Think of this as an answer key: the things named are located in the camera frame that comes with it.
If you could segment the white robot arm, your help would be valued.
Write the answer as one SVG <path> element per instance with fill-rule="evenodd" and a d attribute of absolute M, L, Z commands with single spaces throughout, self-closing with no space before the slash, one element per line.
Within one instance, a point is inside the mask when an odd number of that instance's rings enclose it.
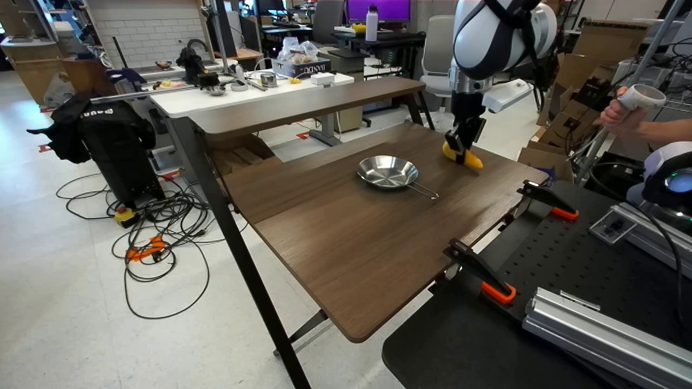
<path fill-rule="evenodd" d="M 450 37 L 455 128 L 445 144 L 467 151 L 485 128 L 485 92 L 493 75 L 525 67 L 546 85 L 553 72 L 559 14 L 544 0 L 457 0 Z"/>

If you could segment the person's hand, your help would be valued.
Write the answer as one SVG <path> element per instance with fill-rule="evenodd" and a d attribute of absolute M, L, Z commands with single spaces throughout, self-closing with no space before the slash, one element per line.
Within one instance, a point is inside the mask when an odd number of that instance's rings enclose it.
<path fill-rule="evenodd" d="M 627 110 L 621 103 L 621 94 L 627 92 L 627 85 L 621 85 L 616 91 L 616 96 L 602 110 L 602 124 L 619 136 L 637 133 L 640 123 L 646 119 L 646 111 L 643 107 Z"/>

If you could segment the person's forearm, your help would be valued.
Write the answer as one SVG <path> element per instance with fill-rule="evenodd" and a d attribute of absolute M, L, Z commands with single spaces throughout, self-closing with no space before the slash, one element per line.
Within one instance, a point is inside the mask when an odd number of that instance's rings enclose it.
<path fill-rule="evenodd" d="M 643 121 L 638 133 L 646 142 L 666 144 L 678 141 L 692 141 L 692 119 L 678 121 Z"/>

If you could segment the white black robot base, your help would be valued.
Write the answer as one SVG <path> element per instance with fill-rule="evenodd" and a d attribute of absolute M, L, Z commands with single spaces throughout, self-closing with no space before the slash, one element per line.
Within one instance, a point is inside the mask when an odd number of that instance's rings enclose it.
<path fill-rule="evenodd" d="M 643 180 L 625 199 L 666 225 L 692 232 L 692 141 L 673 141 L 643 161 Z"/>

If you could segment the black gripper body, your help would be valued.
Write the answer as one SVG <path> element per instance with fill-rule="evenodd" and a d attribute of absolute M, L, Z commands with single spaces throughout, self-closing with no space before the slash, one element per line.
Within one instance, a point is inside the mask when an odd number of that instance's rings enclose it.
<path fill-rule="evenodd" d="M 478 141 L 487 123 L 483 94 L 455 92 L 452 113 L 455 113 L 455 128 L 450 129 L 448 141 L 455 149 L 470 149 Z"/>

